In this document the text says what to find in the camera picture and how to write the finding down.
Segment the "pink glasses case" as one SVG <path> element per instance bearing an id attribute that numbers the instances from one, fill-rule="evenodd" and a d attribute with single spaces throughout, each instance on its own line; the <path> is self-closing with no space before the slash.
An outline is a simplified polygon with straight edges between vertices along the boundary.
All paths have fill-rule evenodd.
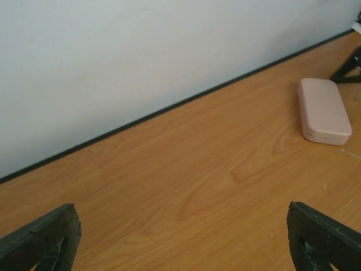
<path id="1" fill-rule="evenodd" d="M 328 145 L 344 145 L 353 130 L 340 91 L 331 80 L 303 78 L 298 90 L 303 136 Z"/>

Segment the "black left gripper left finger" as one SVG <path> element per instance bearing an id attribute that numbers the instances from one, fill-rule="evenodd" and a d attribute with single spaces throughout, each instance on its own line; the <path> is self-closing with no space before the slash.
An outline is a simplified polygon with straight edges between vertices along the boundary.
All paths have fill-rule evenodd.
<path id="1" fill-rule="evenodd" d="M 80 239 L 74 204 L 63 204 L 1 238 L 1 270 L 71 270 Z"/>

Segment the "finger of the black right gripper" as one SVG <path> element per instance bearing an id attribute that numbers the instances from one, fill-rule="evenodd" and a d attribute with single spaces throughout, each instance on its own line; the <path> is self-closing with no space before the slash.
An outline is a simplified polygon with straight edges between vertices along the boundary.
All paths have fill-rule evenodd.
<path id="1" fill-rule="evenodd" d="M 356 68 L 359 70 L 358 75 L 347 76 L 350 71 Z M 346 61 L 329 79 L 337 84 L 360 83 L 360 46 L 350 54 Z"/>

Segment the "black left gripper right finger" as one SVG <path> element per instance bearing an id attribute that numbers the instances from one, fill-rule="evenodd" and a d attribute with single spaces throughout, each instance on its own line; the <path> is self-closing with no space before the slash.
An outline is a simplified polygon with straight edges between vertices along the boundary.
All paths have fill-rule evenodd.
<path id="1" fill-rule="evenodd" d="M 303 202 L 287 213 L 289 250 L 296 270 L 360 270 L 360 233 Z"/>

